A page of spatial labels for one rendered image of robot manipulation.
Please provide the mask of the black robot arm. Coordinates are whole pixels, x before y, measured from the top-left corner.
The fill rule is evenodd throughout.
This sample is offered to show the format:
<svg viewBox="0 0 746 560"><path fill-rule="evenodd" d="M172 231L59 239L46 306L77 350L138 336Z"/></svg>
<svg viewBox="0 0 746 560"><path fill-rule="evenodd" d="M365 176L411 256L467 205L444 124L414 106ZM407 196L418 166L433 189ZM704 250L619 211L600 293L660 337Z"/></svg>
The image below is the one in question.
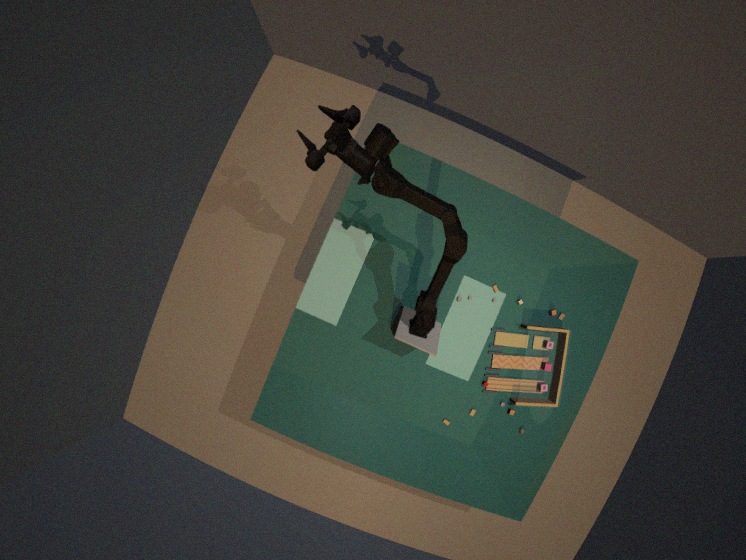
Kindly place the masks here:
<svg viewBox="0 0 746 560"><path fill-rule="evenodd" d="M328 131L325 131L324 138L327 140L324 147L331 155L347 156L348 146L355 145L357 142L346 126L340 122L333 122ZM361 175L358 185L371 182L373 190L377 193L403 199L442 220L446 238L443 255L428 290L421 290L417 299L416 316L413 320L410 319L410 334L426 338L435 325L437 298L453 266L467 251L468 234L462 229L454 205L411 184L392 168L388 154L398 143L399 140L388 127L377 123L364 142L365 150L360 148L348 165ZM371 181L372 173L374 176Z"/></svg>

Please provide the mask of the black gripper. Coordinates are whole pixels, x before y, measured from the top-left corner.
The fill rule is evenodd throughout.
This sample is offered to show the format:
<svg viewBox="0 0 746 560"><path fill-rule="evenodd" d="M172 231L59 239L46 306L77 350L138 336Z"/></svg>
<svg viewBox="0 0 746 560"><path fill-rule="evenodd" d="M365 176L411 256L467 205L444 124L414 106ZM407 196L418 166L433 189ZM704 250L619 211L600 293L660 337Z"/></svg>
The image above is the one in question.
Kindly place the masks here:
<svg viewBox="0 0 746 560"><path fill-rule="evenodd" d="M353 128L357 126L361 119L361 111L355 105L352 105L349 110L346 108L345 110L337 111L328 107L323 107L321 105L319 105L318 108L320 108L320 110L328 117L330 117L333 121L344 124L349 130L353 130ZM317 171L324 164L324 156L328 153L328 151L324 147L326 143L323 145L322 148L318 150L316 149L316 144L310 142L309 139L301 131L296 130L296 132L299 134L300 138L302 138L303 143L308 149L308 157L305 160L307 167L312 171ZM349 164L352 157L357 151L359 151L360 148L362 147L359 145L359 142L356 142L355 145L350 144L346 149L346 151L349 152L347 156L340 154L336 154L336 156L340 158L343 163Z"/></svg>

